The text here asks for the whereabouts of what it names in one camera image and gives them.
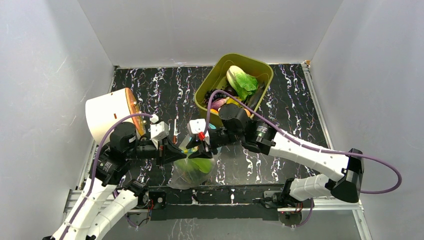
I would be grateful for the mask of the green toy star fruit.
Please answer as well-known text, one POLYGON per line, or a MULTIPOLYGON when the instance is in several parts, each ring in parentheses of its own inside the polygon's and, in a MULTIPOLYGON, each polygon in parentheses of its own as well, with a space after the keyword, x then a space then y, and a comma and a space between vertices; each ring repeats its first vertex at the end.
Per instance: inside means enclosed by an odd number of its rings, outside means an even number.
POLYGON ((174 162, 174 166, 181 171, 186 172, 201 172, 208 174, 212 171, 215 166, 215 160, 205 158, 185 158, 174 162))

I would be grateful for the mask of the clear zip top bag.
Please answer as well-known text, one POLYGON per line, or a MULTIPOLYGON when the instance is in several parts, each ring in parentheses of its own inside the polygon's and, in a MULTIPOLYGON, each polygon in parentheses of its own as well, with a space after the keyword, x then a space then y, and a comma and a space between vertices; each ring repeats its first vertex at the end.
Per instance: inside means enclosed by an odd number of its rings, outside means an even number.
POLYGON ((198 148, 187 148, 192 139, 192 134, 203 132, 206 127, 204 119, 190 120, 187 124, 189 133, 178 145, 181 151, 187 155, 186 158, 177 160, 172 164, 172 173, 168 187, 177 190, 195 188, 207 181, 216 166, 216 160, 212 158, 189 158, 198 148))

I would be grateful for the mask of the olive green plastic bin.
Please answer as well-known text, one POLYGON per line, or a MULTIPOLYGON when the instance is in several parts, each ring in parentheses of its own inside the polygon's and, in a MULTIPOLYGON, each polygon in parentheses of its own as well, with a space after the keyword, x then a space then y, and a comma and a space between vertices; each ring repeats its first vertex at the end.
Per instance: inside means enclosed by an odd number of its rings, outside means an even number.
POLYGON ((209 74, 201 83, 194 94, 194 102, 198 107, 201 118, 207 117, 207 104, 210 95, 215 90, 224 91, 230 86, 226 73, 230 66, 237 66, 245 73, 256 78, 258 90, 248 96, 243 103, 253 111, 257 111, 274 77, 274 71, 270 65, 260 60, 256 60, 237 53, 228 53, 211 69, 209 74))

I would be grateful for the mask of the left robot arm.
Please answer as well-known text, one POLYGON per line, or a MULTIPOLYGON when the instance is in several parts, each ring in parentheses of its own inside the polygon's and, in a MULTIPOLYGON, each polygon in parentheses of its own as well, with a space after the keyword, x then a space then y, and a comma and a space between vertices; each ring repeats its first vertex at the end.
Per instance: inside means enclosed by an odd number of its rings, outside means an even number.
POLYGON ((150 140, 139 141, 136 126, 128 121, 116 123, 109 134, 109 142, 99 146, 80 197, 60 228, 46 236, 47 240, 103 239, 129 210, 144 208, 150 203, 146 185, 133 179, 105 209, 101 209, 129 171, 131 158, 158 158, 161 163, 172 163, 186 157, 167 139, 160 148, 150 140))

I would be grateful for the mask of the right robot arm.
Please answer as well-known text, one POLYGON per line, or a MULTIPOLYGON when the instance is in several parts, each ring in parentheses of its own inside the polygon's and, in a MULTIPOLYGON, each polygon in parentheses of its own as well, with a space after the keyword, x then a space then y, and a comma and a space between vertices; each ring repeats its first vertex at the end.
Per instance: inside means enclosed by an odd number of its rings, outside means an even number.
POLYGON ((361 151, 352 148, 347 153, 332 153, 274 128, 258 116, 249 117, 244 108, 233 103, 225 105, 218 116, 223 126, 215 129, 208 129, 204 118, 189 121, 191 140, 187 147, 198 148, 191 159, 209 159, 218 148, 239 142, 250 152, 284 158, 319 172, 312 177, 289 178, 281 193, 266 197, 267 200, 288 207, 317 197, 334 197, 347 203, 359 201, 364 173, 361 151))

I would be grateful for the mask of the red and white pen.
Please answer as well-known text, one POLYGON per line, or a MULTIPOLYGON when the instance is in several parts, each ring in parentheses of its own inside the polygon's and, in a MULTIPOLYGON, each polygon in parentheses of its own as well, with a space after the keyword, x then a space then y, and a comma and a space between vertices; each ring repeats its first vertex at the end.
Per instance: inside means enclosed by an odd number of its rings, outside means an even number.
POLYGON ((173 121, 173 134, 172 134, 172 142, 176 144, 178 141, 178 129, 177 129, 177 119, 173 121))

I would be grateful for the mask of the orange toy fruit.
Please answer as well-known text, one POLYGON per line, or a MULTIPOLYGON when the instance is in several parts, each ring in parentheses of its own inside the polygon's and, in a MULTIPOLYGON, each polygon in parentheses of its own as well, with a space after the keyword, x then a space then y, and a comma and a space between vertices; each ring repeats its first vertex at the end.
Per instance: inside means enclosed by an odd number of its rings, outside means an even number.
POLYGON ((212 113, 212 114, 215 114, 215 115, 219 114, 219 112, 216 109, 213 109, 213 108, 210 109, 209 112, 212 113))

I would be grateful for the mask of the dark purple toy plum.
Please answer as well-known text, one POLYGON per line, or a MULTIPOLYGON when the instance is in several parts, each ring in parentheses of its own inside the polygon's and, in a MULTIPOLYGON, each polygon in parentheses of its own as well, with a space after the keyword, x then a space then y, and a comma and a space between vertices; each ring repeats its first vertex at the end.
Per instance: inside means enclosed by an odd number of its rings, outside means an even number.
POLYGON ((224 89, 224 91, 227 92, 227 93, 229 93, 230 95, 232 95, 234 97, 237 97, 238 96, 237 91, 234 88, 232 88, 230 85, 226 86, 225 89, 224 89))

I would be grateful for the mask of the toy napa cabbage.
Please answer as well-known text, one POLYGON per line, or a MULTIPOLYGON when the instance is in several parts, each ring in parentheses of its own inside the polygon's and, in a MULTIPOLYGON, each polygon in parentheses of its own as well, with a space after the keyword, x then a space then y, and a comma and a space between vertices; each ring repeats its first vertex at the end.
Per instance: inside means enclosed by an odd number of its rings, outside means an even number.
POLYGON ((226 78, 229 85, 243 101, 252 96, 259 88, 257 79, 236 65, 229 67, 226 72, 226 78))

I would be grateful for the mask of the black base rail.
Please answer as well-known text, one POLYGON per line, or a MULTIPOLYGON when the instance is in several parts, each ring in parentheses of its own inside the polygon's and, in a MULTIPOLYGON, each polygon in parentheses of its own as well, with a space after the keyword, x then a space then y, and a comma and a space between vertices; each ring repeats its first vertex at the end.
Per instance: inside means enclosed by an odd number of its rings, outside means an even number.
POLYGON ((280 184, 201 185, 180 190, 151 186, 141 199, 143 204, 128 215, 144 214, 152 221, 175 219, 279 219, 299 222, 309 210, 360 210, 359 203, 348 203, 334 197, 318 197, 295 203, 282 198, 280 184))

